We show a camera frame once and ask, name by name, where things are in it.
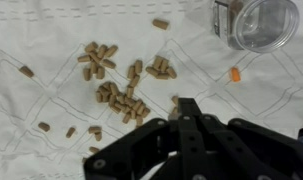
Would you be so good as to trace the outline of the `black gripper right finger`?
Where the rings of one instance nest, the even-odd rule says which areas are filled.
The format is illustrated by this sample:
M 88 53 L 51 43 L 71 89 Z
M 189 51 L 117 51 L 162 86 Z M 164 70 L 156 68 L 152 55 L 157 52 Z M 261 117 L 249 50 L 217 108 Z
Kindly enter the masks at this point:
M 198 104 L 197 104 L 197 102 L 194 99 L 191 100 L 191 114 L 194 117 L 199 117 L 199 116 L 202 115 L 202 112 L 199 109 Z

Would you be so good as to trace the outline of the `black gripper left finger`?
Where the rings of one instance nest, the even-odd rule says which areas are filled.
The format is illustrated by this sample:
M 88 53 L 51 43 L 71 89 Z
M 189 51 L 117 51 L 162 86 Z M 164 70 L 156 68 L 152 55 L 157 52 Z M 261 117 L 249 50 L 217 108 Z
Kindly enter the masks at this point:
M 180 115 L 186 115 L 189 113 L 189 98 L 179 98 L 178 99 L 178 113 Z

